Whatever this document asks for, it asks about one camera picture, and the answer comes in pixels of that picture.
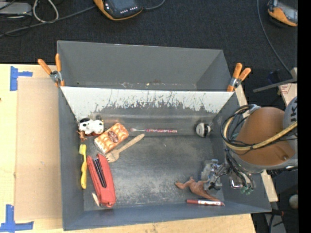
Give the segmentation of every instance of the gray bin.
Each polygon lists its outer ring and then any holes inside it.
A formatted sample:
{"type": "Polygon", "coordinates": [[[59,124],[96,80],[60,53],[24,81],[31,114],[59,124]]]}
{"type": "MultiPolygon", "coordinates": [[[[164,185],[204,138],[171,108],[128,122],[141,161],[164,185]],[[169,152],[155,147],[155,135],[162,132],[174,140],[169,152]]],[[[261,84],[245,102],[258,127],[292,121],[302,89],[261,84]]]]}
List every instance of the gray bin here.
{"type": "MultiPolygon", "coordinates": [[[[225,206],[187,204],[198,196],[174,184],[190,176],[198,181],[206,160],[224,161],[220,125],[239,103],[235,93],[226,92],[231,77],[222,50],[58,41],[57,51],[66,83],[59,89],[64,230],[271,211],[260,174],[253,177],[250,195],[233,190],[222,176],[221,190],[210,194],[225,206]],[[109,94],[114,95],[107,103],[109,94]],[[137,96],[140,103],[124,105],[137,96]],[[146,133],[109,164],[117,197],[112,208],[94,202],[89,172],[86,190],[80,186],[77,122],[98,115],[105,128],[121,122],[127,129],[178,129],[174,135],[146,133]],[[195,133],[199,122],[213,125],[209,137],[195,133]]],[[[139,133],[130,132],[126,141],[139,133]]],[[[85,142],[91,156],[99,152],[93,139],[85,142]]]]}

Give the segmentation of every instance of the cable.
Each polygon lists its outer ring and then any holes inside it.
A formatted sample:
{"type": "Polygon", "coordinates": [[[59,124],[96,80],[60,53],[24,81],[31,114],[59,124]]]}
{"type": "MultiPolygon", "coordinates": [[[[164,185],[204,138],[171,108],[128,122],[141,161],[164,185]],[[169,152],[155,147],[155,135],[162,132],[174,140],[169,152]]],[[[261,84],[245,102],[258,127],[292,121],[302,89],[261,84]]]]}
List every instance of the cable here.
{"type": "Polygon", "coordinates": [[[35,17],[38,21],[40,21],[40,22],[43,22],[43,23],[44,23],[44,22],[53,23],[54,21],[58,20],[58,18],[59,18],[59,13],[58,13],[58,10],[57,10],[55,4],[54,4],[51,0],[47,0],[47,1],[52,5],[52,7],[53,7],[53,9],[54,9],[54,11],[55,11],[55,13],[56,13],[56,16],[55,16],[55,19],[54,19],[54,20],[52,20],[52,21],[44,21],[44,20],[40,19],[40,18],[37,16],[37,14],[36,14],[36,12],[35,12],[35,9],[36,9],[36,7],[37,7],[37,5],[38,5],[39,0],[35,0],[35,2],[34,2],[34,5],[33,5],[33,14],[34,14],[34,17],[35,17]]]}
{"type": "Polygon", "coordinates": [[[262,141],[260,143],[255,143],[255,144],[246,144],[246,143],[242,143],[242,144],[234,144],[234,141],[231,141],[227,138],[227,133],[228,133],[228,129],[229,129],[229,125],[231,124],[231,122],[233,121],[233,119],[235,118],[236,115],[240,115],[242,113],[245,113],[247,110],[245,110],[245,108],[254,108],[254,105],[245,105],[240,107],[232,116],[230,116],[227,120],[224,121],[224,123],[222,124],[221,127],[221,135],[223,140],[225,141],[225,144],[234,150],[237,151],[248,151],[248,150],[256,150],[256,149],[260,149],[263,147],[268,146],[269,144],[273,144],[275,143],[277,140],[279,140],[281,137],[285,136],[286,134],[288,134],[291,130],[293,130],[294,128],[296,128],[298,126],[298,121],[295,121],[294,123],[292,123],[291,125],[289,125],[287,128],[285,128],[284,130],[282,130],[281,132],[277,133],[276,135],[270,137],[269,139],[262,141]]]}
{"type": "Polygon", "coordinates": [[[158,7],[160,7],[162,4],[164,4],[165,0],[163,0],[159,5],[157,6],[154,6],[154,7],[149,7],[149,8],[144,8],[144,10],[153,10],[153,9],[156,9],[158,7]]]}
{"type": "Polygon", "coordinates": [[[14,30],[11,30],[11,31],[8,31],[8,32],[5,32],[3,34],[0,34],[0,38],[7,35],[7,36],[10,36],[11,33],[15,33],[15,32],[18,32],[18,31],[22,31],[22,30],[25,30],[25,29],[29,29],[29,28],[34,28],[34,27],[38,27],[38,26],[41,26],[41,25],[45,25],[45,24],[52,24],[52,23],[55,23],[55,22],[58,22],[58,21],[61,21],[61,20],[64,20],[64,19],[67,19],[67,18],[70,18],[70,17],[73,17],[73,16],[76,16],[78,14],[81,14],[81,13],[84,13],[88,10],[91,10],[93,8],[97,7],[96,5],[92,6],[92,7],[89,7],[89,8],[86,8],[84,10],[81,10],[79,12],[76,12],[76,13],[73,13],[71,15],[68,15],[66,17],[61,17],[59,18],[58,20],[54,20],[52,22],[42,22],[42,23],[38,23],[38,24],[33,24],[33,25],[30,25],[30,26],[27,26],[27,27],[22,27],[22,28],[19,28],[19,29],[14,29],[14,30]]]}
{"type": "Polygon", "coordinates": [[[264,35],[266,36],[267,38],[267,41],[270,45],[270,47],[272,48],[273,52],[276,54],[278,60],[282,63],[282,65],[285,67],[285,69],[289,72],[290,75],[292,75],[291,71],[287,68],[287,66],[283,63],[283,61],[281,60],[280,56],[277,54],[276,50],[274,49],[274,47],[272,46],[268,36],[267,36],[267,33],[263,27],[263,24],[262,24],[262,21],[261,21],[261,18],[260,18],[260,13],[259,13],[259,0],[257,0],[257,12],[258,12],[258,17],[259,17],[259,21],[260,21],[260,24],[261,24],[261,27],[262,27],[262,30],[264,32],[264,35]]]}
{"type": "Polygon", "coordinates": [[[12,5],[16,0],[12,0],[10,3],[4,5],[3,7],[0,8],[0,11],[5,9],[6,7],[9,7],[10,5],[12,5]]]}

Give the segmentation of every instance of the red marker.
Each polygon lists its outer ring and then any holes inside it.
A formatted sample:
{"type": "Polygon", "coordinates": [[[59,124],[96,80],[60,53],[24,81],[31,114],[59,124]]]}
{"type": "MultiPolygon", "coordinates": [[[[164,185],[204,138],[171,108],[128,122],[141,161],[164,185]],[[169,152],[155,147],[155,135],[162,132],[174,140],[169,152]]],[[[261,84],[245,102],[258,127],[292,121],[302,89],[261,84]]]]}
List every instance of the red marker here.
{"type": "Polygon", "coordinates": [[[187,200],[189,204],[202,204],[202,205],[225,205],[221,201],[209,201],[209,200],[187,200]]]}

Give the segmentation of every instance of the cardboard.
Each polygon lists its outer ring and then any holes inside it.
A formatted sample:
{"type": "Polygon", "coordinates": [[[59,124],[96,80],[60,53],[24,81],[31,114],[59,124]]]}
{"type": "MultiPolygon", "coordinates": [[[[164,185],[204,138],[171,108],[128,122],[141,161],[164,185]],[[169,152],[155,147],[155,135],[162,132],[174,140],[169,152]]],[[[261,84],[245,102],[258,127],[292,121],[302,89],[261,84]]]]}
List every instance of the cardboard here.
{"type": "Polygon", "coordinates": [[[59,162],[57,88],[19,77],[15,220],[62,216],[59,162]]]}

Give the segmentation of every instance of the orange device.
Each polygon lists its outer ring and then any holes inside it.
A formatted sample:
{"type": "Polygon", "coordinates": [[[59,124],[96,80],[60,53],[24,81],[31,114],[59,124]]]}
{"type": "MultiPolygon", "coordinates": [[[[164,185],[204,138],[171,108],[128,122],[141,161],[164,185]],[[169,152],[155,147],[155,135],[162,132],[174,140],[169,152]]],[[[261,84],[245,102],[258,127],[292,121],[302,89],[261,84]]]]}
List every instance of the orange device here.
{"type": "Polygon", "coordinates": [[[271,18],[276,19],[281,25],[296,27],[298,25],[298,11],[289,7],[279,0],[268,2],[268,13],[271,18]]]}
{"type": "Polygon", "coordinates": [[[132,18],[143,8],[136,0],[93,0],[100,11],[110,20],[118,21],[132,18]]]}

